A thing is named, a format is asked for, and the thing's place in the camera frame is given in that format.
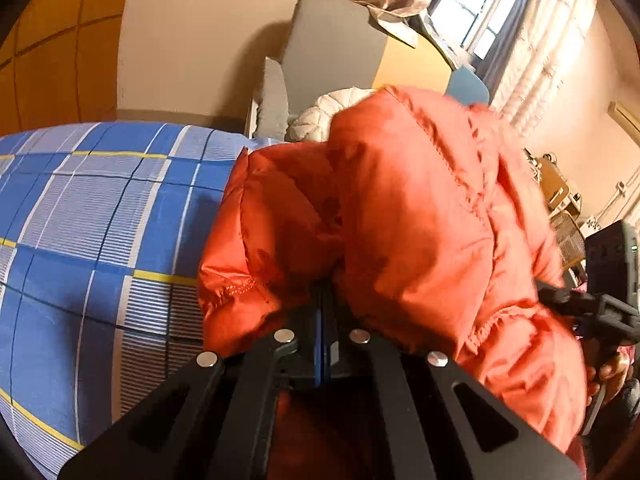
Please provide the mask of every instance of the jacket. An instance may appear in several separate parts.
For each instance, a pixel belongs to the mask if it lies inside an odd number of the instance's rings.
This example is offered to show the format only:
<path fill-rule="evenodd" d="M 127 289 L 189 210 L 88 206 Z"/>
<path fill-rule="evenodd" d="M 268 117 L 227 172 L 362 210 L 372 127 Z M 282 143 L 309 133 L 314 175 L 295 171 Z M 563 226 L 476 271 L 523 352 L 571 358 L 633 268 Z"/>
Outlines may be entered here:
<path fill-rule="evenodd" d="M 205 348 L 244 351 L 332 276 L 364 325 L 446 352 L 566 452 L 584 359 L 537 300 L 561 257 L 513 137 L 486 107 L 391 86 L 326 143 L 241 153 L 200 264 Z"/>

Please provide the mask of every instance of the window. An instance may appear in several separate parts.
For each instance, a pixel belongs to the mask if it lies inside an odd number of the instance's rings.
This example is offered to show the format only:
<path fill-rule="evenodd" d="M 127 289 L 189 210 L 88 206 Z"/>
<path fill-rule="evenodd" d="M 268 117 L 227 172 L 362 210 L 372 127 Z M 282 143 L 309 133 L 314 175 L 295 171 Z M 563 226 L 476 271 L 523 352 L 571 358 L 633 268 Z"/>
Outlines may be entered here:
<path fill-rule="evenodd" d="M 431 12 L 433 26 L 447 41 L 471 56 L 476 66 L 489 52 L 516 0 L 440 0 Z"/>

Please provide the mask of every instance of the beige wall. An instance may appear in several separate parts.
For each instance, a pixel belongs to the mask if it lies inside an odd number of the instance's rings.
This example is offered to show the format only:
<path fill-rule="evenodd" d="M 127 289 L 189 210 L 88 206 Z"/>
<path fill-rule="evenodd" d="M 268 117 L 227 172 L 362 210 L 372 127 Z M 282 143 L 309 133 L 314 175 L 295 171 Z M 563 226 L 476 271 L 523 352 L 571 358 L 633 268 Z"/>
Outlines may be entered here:
<path fill-rule="evenodd" d="M 621 92 L 632 97 L 634 91 L 621 86 L 607 30 L 596 14 L 558 97 L 526 142 L 535 155 L 557 155 L 558 168 L 582 193 L 584 216 L 599 212 L 616 183 L 640 164 L 640 148 L 607 114 Z"/>
<path fill-rule="evenodd" d="M 280 53 L 295 3 L 127 0 L 118 59 L 119 116 L 148 119 L 154 114 L 127 110 L 163 110 L 195 123 L 210 117 L 243 122 L 262 60 Z"/>

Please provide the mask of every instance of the plaid fabric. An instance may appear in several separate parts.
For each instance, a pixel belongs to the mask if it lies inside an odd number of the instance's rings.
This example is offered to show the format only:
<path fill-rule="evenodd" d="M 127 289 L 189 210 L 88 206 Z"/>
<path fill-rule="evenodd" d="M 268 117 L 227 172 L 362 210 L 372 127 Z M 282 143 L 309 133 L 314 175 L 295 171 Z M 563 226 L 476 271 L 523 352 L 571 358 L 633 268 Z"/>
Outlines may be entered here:
<path fill-rule="evenodd" d="M 0 413 L 44 477 L 197 354 L 226 180 L 274 142 L 154 123 L 0 137 Z"/>

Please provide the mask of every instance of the metal screw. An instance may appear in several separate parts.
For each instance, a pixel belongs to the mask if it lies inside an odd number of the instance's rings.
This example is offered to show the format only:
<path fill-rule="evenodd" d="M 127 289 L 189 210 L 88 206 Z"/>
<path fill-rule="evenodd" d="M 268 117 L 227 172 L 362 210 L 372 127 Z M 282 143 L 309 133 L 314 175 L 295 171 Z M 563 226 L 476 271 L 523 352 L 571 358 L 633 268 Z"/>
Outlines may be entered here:
<path fill-rule="evenodd" d="M 437 368 L 443 368 L 449 362 L 449 358 L 447 357 L 446 354 L 443 354 L 442 352 L 429 352 L 429 354 L 427 355 L 427 362 L 431 366 L 435 366 Z"/>
<path fill-rule="evenodd" d="M 273 338 L 278 343 L 291 343 L 295 336 L 296 335 L 293 333 L 293 330 L 289 330 L 288 328 L 281 328 L 280 330 L 277 330 L 275 334 L 273 334 Z"/>
<path fill-rule="evenodd" d="M 202 352 L 196 357 L 196 362 L 203 368 L 209 368 L 218 362 L 218 356 L 213 352 Z"/>
<path fill-rule="evenodd" d="M 351 330 L 351 332 L 349 332 L 349 339 L 351 339 L 357 345 L 364 345 L 371 339 L 371 334 L 361 328 L 354 328 L 353 330 Z"/>

